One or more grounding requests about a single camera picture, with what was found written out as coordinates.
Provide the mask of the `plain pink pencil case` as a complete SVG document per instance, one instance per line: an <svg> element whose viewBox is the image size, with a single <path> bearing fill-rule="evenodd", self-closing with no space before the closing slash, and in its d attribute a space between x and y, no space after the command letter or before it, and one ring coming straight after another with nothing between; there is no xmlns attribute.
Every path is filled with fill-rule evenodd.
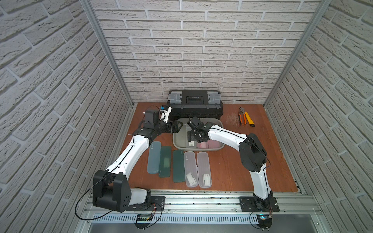
<svg viewBox="0 0 373 233"><path fill-rule="evenodd" d="M209 149L218 149L220 147L220 142L216 140L208 140L207 142Z"/></svg>

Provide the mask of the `clear pencil case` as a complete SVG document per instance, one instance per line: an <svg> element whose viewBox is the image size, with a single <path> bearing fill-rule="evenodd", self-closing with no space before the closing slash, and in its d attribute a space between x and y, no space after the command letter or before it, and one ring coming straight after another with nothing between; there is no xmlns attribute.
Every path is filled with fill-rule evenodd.
<svg viewBox="0 0 373 233"><path fill-rule="evenodd" d="M212 186L212 177L207 152L197 153L197 168L200 188L210 188Z"/></svg>
<svg viewBox="0 0 373 233"><path fill-rule="evenodd" d="M184 168L187 187L199 185L196 156L193 151L184 152Z"/></svg>

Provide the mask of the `pink pencil case with label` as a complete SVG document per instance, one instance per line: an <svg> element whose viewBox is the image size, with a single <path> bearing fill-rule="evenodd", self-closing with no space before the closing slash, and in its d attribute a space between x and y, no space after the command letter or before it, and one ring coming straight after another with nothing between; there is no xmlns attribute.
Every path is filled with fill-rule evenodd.
<svg viewBox="0 0 373 233"><path fill-rule="evenodd" d="M209 148L208 142L200 142L200 143L198 143L198 148L199 149L208 149Z"/></svg>

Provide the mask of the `clear rectangular pencil case barcode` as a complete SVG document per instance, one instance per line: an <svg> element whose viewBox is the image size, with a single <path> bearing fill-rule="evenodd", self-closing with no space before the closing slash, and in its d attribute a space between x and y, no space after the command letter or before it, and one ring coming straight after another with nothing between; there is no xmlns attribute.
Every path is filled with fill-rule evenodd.
<svg viewBox="0 0 373 233"><path fill-rule="evenodd" d="M186 143L187 148L198 148L198 142L197 141L191 141Z"/></svg>

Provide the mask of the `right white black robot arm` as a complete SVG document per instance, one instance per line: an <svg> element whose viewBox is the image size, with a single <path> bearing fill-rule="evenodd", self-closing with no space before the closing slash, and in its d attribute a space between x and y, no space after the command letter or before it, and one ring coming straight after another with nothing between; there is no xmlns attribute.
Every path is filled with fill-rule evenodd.
<svg viewBox="0 0 373 233"><path fill-rule="evenodd" d="M259 211L269 209L273 192L266 173L267 152L258 137L253 133L249 135L235 133L212 122L204 124L197 117L193 117L187 124L193 131L192 138L199 143L214 140L239 152L242 165L251 175L255 208Z"/></svg>

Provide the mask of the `dark green translucent pencil case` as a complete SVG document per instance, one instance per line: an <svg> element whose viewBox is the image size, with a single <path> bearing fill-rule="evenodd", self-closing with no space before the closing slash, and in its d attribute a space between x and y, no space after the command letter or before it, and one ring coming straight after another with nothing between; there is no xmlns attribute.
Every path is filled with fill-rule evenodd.
<svg viewBox="0 0 373 233"><path fill-rule="evenodd" d="M167 178L171 176L171 156L172 147L162 146L160 150L160 162L158 176L160 178Z"/></svg>

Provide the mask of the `dark green flat pencil case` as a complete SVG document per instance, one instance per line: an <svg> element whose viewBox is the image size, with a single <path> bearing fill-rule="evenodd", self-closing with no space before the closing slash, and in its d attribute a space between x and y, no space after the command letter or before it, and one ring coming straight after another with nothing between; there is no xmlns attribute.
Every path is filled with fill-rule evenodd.
<svg viewBox="0 0 373 233"><path fill-rule="evenodd" d="M173 151L173 182L185 182L184 152L182 150Z"/></svg>

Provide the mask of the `yellow utility knife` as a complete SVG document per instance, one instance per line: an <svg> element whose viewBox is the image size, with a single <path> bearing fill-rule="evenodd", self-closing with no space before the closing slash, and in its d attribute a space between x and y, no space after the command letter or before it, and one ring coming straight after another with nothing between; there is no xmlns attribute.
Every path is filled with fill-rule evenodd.
<svg viewBox="0 0 373 233"><path fill-rule="evenodd" d="M244 117L246 119L247 124L249 124L252 127L255 127L255 124L254 124L253 120L250 118L250 116L247 112L244 112Z"/></svg>

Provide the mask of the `left controller board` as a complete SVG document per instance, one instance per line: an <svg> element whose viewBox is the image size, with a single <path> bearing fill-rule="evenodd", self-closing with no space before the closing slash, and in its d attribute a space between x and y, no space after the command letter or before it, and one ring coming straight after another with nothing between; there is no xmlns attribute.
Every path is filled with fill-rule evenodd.
<svg viewBox="0 0 373 233"><path fill-rule="evenodd" d="M137 214L135 226L138 230L144 230L154 223L152 214Z"/></svg>

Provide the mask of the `controller board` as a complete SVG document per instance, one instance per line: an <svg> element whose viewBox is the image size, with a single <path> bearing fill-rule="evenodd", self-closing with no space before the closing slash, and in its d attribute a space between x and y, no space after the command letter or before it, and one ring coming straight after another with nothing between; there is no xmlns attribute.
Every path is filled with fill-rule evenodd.
<svg viewBox="0 0 373 233"><path fill-rule="evenodd" d="M273 223L273 217L270 215L257 215L257 227L264 230L269 230Z"/></svg>
<svg viewBox="0 0 373 233"><path fill-rule="evenodd" d="M144 230L154 223L152 214L137 214L135 226L138 230Z"/></svg>

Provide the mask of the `right controller board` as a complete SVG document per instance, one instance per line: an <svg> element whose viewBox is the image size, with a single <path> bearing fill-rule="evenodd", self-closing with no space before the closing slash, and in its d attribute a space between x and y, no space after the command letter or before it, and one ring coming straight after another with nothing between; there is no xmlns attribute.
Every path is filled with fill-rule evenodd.
<svg viewBox="0 0 373 233"><path fill-rule="evenodd" d="M257 227L264 230L269 230L273 223L273 217L270 215L257 215Z"/></svg>

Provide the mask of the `orange handled pliers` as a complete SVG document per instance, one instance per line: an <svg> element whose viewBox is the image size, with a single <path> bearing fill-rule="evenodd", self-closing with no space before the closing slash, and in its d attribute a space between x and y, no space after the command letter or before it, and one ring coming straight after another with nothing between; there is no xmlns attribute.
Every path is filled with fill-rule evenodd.
<svg viewBox="0 0 373 233"><path fill-rule="evenodd" d="M242 107L239 107L239 123L240 125L246 125L247 124L247 119L246 119L246 116L245 116L245 110L244 108Z"/></svg>

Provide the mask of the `aluminium rail frame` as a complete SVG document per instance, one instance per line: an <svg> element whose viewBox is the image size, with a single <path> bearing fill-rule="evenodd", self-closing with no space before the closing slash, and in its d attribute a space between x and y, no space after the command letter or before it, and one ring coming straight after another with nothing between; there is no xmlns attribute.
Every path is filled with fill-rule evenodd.
<svg viewBox="0 0 373 233"><path fill-rule="evenodd" d="M280 212L242 212L239 197L252 197L244 191L153 190L153 196L165 196L162 212L154 223L138 230L137 214L150 212L110 212L87 202L77 233L183 233L183 232L259 232L257 215L270 215L273 223L266 233L329 233L316 199L294 192L275 192Z"/></svg>

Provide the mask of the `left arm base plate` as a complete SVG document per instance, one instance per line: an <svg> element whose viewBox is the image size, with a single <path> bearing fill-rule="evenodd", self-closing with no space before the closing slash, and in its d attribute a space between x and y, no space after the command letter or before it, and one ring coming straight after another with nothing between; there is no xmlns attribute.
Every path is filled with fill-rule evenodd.
<svg viewBox="0 0 373 233"><path fill-rule="evenodd" d="M129 212L162 212L165 206L165 196L151 196L145 200L145 203L130 205L126 209Z"/></svg>

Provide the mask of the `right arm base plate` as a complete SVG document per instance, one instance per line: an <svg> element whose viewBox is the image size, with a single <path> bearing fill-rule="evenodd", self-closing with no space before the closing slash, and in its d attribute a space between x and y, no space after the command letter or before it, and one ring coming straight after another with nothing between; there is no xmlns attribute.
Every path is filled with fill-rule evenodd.
<svg viewBox="0 0 373 233"><path fill-rule="evenodd" d="M257 197L239 197L242 212L280 212L275 197L269 196L262 200Z"/></svg>

